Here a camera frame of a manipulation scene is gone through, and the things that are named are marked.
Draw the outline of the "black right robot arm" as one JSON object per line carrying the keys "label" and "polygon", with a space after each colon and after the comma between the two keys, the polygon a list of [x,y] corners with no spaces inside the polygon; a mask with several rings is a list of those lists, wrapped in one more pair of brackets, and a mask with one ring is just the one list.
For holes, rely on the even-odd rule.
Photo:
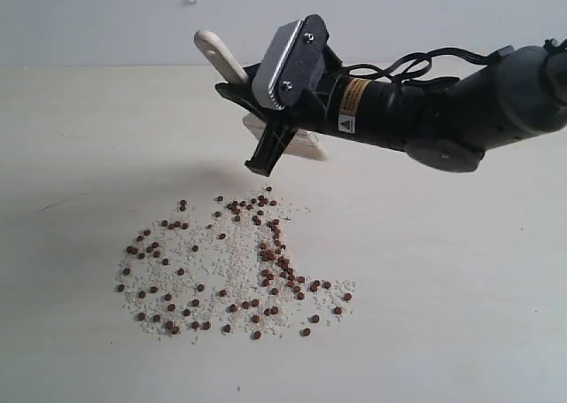
{"label": "black right robot arm", "polygon": [[460,79],[353,77],[327,46],[302,43],[276,79],[280,108],[260,104],[248,84],[219,83],[221,97],[263,123],[247,161],[270,175],[300,130],[400,151],[450,173],[476,170],[487,151],[566,125],[566,48],[505,48]]}

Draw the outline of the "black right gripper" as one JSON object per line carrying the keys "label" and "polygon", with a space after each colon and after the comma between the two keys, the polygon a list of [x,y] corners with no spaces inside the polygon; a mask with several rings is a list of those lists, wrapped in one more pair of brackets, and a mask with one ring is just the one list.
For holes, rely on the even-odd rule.
{"label": "black right gripper", "polygon": [[329,48],[322,63],[295,105],[281,111],[263,108],[252,93],[252,79],[260,65],[222,72],[224,82],[214,88],[255,115],[265,126],[246,167],[269,175],[292,138],[300,130],[347,141],[402,151],[408,134],[408,93],[399,85],[353,77]]}

